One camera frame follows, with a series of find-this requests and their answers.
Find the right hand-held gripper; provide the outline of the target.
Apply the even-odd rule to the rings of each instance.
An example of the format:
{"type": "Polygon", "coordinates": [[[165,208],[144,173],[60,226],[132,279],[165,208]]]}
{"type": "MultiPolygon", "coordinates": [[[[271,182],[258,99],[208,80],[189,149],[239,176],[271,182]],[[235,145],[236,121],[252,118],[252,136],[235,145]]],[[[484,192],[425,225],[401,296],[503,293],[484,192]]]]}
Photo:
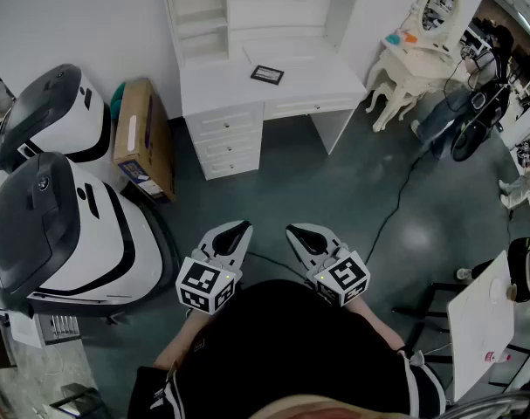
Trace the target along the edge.
{"type": "Polygon", "coordinates": [[[306,268],[309,285],[331,305],[342,307],[368,289],[370,272],[359,254],[329,228],[292,223],[286,226],[286,238],[306,268]]]}

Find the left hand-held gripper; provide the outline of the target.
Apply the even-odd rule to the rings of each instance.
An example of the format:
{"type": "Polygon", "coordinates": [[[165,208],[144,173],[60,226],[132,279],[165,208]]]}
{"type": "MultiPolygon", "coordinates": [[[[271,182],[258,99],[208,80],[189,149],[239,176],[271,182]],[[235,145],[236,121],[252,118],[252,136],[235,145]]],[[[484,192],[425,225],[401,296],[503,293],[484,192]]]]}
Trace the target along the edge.
{"type": "Polygon", "coordinates": [[[198,248],[183,260],[176,280],[179,301],[209,315],[218,312],[234,295],[243,276],[241,265],[252,234],[253,226],[246,220],[223,223],[207,231],[198,248]]]}

